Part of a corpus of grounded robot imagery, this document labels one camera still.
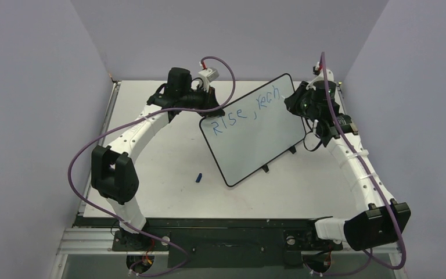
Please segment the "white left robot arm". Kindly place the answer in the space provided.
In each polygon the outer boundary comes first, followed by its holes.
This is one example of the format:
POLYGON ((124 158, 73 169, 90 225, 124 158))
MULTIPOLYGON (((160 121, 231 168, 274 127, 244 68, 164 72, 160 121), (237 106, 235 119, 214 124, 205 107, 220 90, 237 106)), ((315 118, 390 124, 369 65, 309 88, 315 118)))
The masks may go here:
POLYGON ((91 184, 105 198, 119 222, 120 239, 136 250, 151 244, 150 234, 143 230, 148 221, 142 214, 136 193, 139 178, 135 161, 144 147, 179 113, 180 108, 196 109, 201 116, 223 116, 210 85, 219 73, 213 67, 199 71, 199 81, 192 88, 193 78, 187 69, 173 67, 167 82, 159 86, 147 100, 137 117, 138 124, 126 129, 107 146, 96 146, 91 153, 91 184))

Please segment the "white whiteboard black frame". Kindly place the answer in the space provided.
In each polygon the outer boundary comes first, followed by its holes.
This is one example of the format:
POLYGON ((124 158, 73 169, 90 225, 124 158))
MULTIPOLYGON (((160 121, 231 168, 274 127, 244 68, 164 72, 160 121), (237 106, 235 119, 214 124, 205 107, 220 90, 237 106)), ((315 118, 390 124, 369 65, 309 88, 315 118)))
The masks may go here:
POLYGON ((285 73, 224 107, 224 116, 203 118, 200 131, 227 187, 234 187, 305 138, 301 118, 285 99, 295 92, 285 73))

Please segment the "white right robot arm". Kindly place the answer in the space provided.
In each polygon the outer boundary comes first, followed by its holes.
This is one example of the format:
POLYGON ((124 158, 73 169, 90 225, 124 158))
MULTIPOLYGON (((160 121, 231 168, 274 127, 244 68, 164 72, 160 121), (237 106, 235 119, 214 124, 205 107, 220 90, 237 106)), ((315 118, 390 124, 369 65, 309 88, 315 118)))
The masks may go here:
POLYGON ((397 242, 411 210, 407 203, 398 203, 381 183, 352 118, 340 112, 335 92, 332 81, 312 85, 303 81, 285 99, 288 112, 316 123, 315 133, 338 162, 358 211, 350 219, 318 219, 305 231, 305 243, 319 248, 327 240, 344 241, 353 250, 361 251, 397 242))

